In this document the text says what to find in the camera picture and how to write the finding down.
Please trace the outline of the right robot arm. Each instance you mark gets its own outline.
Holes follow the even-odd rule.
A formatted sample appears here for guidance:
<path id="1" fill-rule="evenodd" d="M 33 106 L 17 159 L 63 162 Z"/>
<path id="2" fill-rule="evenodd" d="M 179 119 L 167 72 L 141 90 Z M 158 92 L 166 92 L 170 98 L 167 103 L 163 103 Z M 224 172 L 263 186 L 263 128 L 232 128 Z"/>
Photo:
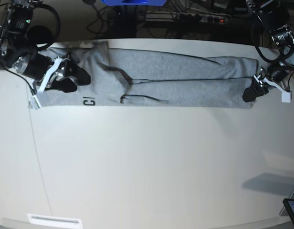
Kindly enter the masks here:
<path id="1" fill-rule="evenodd" d="M 56 21 L 54 34 L 40 47 L 32 42 L 32 36 L 40 32 L 30 29 L 36 8 L 51 12 Z M 11 0 L 6 3 L 0 24 L 0 70 L 8 71 L 24 81 L 32 79 L 32 83 L 28 84 L 32 95 L 48 90 L 71 93 L 79 86 L 89 85 L 91 76 L 73 60 L 70 53 L 55 58 L 41 53 L 55 42 L 60 29 L 57 11 L 39 0 Z"/>

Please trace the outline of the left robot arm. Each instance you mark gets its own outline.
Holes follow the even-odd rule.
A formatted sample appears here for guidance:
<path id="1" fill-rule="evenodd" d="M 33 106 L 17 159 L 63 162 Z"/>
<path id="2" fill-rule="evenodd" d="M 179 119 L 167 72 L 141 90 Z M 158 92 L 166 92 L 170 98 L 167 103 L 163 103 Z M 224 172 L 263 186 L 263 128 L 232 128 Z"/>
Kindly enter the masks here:
<path id="1" fill-rule="evenodd" d="M 269 90 L 276 88 L 281 92 L 281 101 L 290 103 L 292 91 L 290 80 L 294 74 L 294 33 L 289 24 L 290 14 L 282 0 L 248 0 L 247 6 L 258 18 L 263 29 L 269 33 L 279 51 L 278 57 L 269 59 L 264 56 L 256 43 L 256 24 L 251 28 L 251 39 L 259 56 L 269 64 L 267 69 L 261 68 L 252 77 L 251 85 L 243 92 L 244 102 L 253 102 L 264 96 Z"/>

